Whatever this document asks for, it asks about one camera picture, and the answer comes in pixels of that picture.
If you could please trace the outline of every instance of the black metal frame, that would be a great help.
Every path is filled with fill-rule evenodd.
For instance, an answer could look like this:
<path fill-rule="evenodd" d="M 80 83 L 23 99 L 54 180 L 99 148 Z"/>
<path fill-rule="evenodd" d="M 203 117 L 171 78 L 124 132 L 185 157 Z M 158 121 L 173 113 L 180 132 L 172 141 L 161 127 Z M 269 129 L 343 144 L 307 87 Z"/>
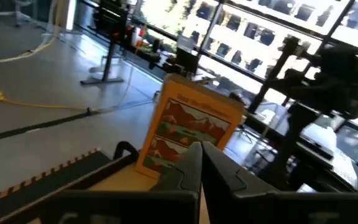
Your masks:
<path fill-rule="evenodd" d="M 89 5 L 90 7 L 94 7 L 93 5 L 91 4 L 88 4 L 85 0 L 82 0 L 81 2 Z M 304 35 L 307 35 L 311 38 L 315 38 L 315 39 L 319 39 L 321 40 L 321 45 L 319 46 L 319 49 L 321 49 L 322 47 L 324 47 L 324 45 L 326 44 L 331 44 L 331 45 L 337 45 L 337 44 L 344 44 L 344 45 L 349 45 L 348 43 L 345 43 L 343 41 L 340 41 L 340 40 L 337 40 L 337 39 L 334 39 L 332 38 L 332 35 L 334 34 L 335 30 L 340 26 L 341 24 L 341 21 L 343 20 L 343 17 L 347 14 L 347 12 L 351 9 L 351 7 L 353 6 L 355 0 L 349 0 L 349 2 L 347 3 L 347 5 L 345 6 L 345 8 L 343 9 L 343 11 L 341 12 L 341 14 L 338 16 L 338 18 L 336 19 L 335 23 L 332 25 L 332 27 L 330 28 L 329 32 L 326 34 L 326 35 L 323 35 L 323 34 L 319 34 L 313 30 L 310 30 L 310 29 L 307 29 L 305 27 L 302 27 L 302 26 L 298 26 L 296 24 L 292 24 L 288 21 L 285 21 L 283 19 L 279 19 L 275 16 L 271 16 L 271 15 L 268 15 L 268 14 L 264 14 L 263 12 L 260 12 L 256 9 L 252 9 L 250 7 L 247 7 L 247 6 L 243 6 L 243 5 L 238 5 L 236 3 L 234 3 L 233 1 L 231 0 L 227 0 L 226 3 L 224 1 L 217 1 L 219 2 L 219 4 L 216 6 L 216 9 L 214 11 L 214 16 L 211 20 L 211 23 L 210 23 L 210 26 L 208 28 L 208 30 L 212 29 L 213 26 L 214 26 L 214 22 L 217 20 L 217 17 L 219 17 L 219 14 L 221 12 L 221 10 L 223 9 L 223 5 L 224 4 L 227 4 L 228 6 L 230 7 L 234 7 L 238 10 L 241 10 L 241 11 L 245 11 L 246 13 L 249 13 L 249 14 L 252 14 L 254 16 L 257 16 L 257 17 L 260 17 L 262 19 L 265 19 L 267 21 L 270 21 L 270 22 L 273 22 L 275 24 L 278 24 L 280 26 L 284 26 L 286 28 L 289 28 L 291 30 L 295 30 L 297 32 L 300 32 Z M 140 12 L 140 7 L 141 7 L 141 4 L 142 3 L 142 0 L 138 0 L 138 4 L 136 5 L 136 9 L 135 9 L 135 12 Z M 144 22 L 142 21 L 136 21 L 136 23 L 138 23 L 139 25 L 143 25 Z M 165 32 L 164 30 L 162 29 L 159 29 L 158 27 L 155 27 L 153 25 L 148 25 L 148 28 L 150 30 L 153 30 L 155 31 L 156 33 L 158 34 L 161 34 L 171 40 L 174 40 L 174 41 L 177 41 L 177 37 L 175 37 L 174 35 L 172 34 L 169 34 L 167 32 Z M 205 35 L 202 43 L 206 43 L 207 40 L 209 39 L 209 34 L 210 32 L 208 32 L 207 30 L 207 35 Z M 211 55 L 209 52 L 205 51 L 203 47 L 195 47 L 195 50 L 198 51 L 199 53 L 199 56 L 206 56 L 206 57 L 209 57 L 223 65 L 225 65 L 226 67 L 230 68 L 230 69 L 233 69 L 234 71 L 236 72 L 239 72 L 239 73 L 242 73 L 244 74 L 245 76 L 263 84 L 263 82 L 265 81 L 265 79 L 261 78 L 261 77 L 258 77 L 257 75 L 254 75 L 252 72 L 249 72 L 249 71 L 246 71 L 245 69 L 241 68 L 241 67 L 238 67 L 230 62 L 227 62 L 225 60 L 223 60 L 222 58 L 219 58 L 215 55 Z M 305 68 L 305 72 L 307 72 L 307 70 L 309 69 L 310 66 L 307 66 Z M 289 101 L 289 98 L 287 98 L 282 104 L 285 105 L 286 103 L 288 103 Z M 348 126 L 348 127 L 351 127 L 355 130 L 358 131 L 358 125 L 356 125 L 355 123 L 351 122 L 351 121 L 345 121 L 343 122 L 336 130 L 335 132 L 339 132 L 340 129 L 344 126 Z"/>

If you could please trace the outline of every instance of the office chair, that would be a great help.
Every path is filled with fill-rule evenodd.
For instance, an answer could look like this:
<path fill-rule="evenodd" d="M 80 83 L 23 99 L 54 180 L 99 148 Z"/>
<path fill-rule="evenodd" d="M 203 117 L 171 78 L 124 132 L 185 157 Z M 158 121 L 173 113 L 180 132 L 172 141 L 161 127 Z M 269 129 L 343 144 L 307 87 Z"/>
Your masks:
<path fill-rule="evenodd" d="M 31 4 L 35 4 L 33 6 L 33 17 L 36 15 L 36 0 L 14 0 L 15 11 L 9 12 L 0 12 L 0 16 L 15 16 L 16 19 L 16 27 L 21 26 L 21 21 L 32 21 L 32 18 L 21 12 L 22 7 L 30 6 Z"/>

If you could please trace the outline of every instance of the book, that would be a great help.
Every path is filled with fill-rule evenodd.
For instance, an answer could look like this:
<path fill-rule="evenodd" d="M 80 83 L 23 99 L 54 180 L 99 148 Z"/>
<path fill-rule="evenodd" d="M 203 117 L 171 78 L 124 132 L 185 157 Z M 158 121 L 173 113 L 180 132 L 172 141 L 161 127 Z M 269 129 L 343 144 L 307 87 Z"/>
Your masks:
<path fill-rule="evenodd" d="M 243 114 L 241 102 L 180 75 L 167 75 L 136 170 L 158 179 L 193 142 L 209 141 L 224 150 Z"/>

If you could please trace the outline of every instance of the yellow and black striped edge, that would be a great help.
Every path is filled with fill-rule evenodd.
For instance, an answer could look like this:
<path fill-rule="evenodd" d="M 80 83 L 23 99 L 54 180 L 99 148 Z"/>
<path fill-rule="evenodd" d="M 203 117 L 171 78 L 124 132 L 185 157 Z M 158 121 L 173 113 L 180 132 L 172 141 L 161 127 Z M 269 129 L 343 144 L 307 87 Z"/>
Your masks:
<path fill-rule="evenodd" d="M 21 210 L 111 160 L 94 149 L 0 192 L 0 219 Z"/>

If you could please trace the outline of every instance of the gray floor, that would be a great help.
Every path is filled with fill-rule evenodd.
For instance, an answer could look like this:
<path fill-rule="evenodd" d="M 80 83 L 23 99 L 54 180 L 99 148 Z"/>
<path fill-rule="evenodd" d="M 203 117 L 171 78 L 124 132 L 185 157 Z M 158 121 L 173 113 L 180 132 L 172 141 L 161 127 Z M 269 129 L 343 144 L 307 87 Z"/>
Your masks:
<path fill-rule="evenodd" d="M 0 21 L 2 56 L 12 57 L 37 46 L 41 33 L 31 26 L 16 29 Z M 160 83 L 125 62 L 112 68 L 112 75 L 120 75 L 124 83 L 80 86 L 79 81 L 89 77 L 88 69 L 98 65 L 104 50 L 86 37 L 67 39 L 71 41 L 58 41 L 31 58 L 0 63 L 0 90 L 6 98 L 46 105 L 107 108 L 121 101 L 130 73 L 132 81 L 124 102 L 149 100 L 159 90 Z M 141 148 L 153 109 L 154 104 L 149 103 L 0 139 L 0 191 L 96 147 L 109 156 L 119 141 L 130 141 Z M 77 113 L 0 103 L 0 132 Z M 238 162 L 249 148 L 247 143 L 244 143 L 247 147 L 240 147 L 241 139 L 234 136 L 227 146 L 227 154 Z"/>

